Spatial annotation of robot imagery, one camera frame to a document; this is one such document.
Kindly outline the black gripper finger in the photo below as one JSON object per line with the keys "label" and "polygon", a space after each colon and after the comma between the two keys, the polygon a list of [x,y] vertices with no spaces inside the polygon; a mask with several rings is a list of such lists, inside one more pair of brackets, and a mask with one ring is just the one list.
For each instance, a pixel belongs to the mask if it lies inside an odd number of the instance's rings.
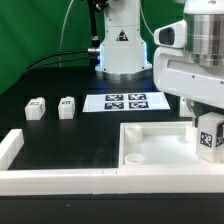
{"label": "black gripper finger", "polygon": [[187,108],[189,109],[192,116],[192,124],[195,128],[197,128],[199,117],[206,113],[206,105],[196,101],[188,100]]}

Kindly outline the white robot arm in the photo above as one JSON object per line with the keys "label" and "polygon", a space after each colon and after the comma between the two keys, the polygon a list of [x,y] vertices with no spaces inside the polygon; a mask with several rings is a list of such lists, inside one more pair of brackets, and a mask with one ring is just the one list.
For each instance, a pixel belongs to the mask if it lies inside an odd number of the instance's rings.
{"label": "white robot arm", "polygon": [[150,71],[158,90],[186,98],[201,120],[224,119],[224,0],[179,0],[183,19],[154,31],[147,61],[140,35],[140,0],[96,0],[104,13],[97,74],[133,80]]}

